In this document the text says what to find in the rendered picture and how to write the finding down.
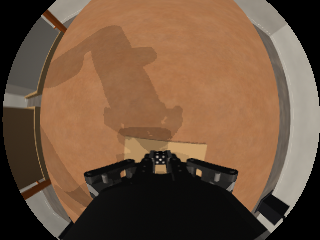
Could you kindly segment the tan square mat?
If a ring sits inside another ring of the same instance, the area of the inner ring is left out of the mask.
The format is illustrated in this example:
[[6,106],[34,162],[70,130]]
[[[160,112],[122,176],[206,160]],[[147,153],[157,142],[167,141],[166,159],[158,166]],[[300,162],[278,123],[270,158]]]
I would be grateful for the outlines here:
[[[177,158],[180,158],[182,162],[186,162],[188,158],[197,158],[198,160],[204,161],[206,149],[207,144],[172,142],[125,136],[124,160],[134,159],[135,162],[138,163],[141,162],[145,154],[150,153],[150,150],[170,150],[171,153],[177,154]],[[155,173],[167,173],[166,165],[156,165]]]

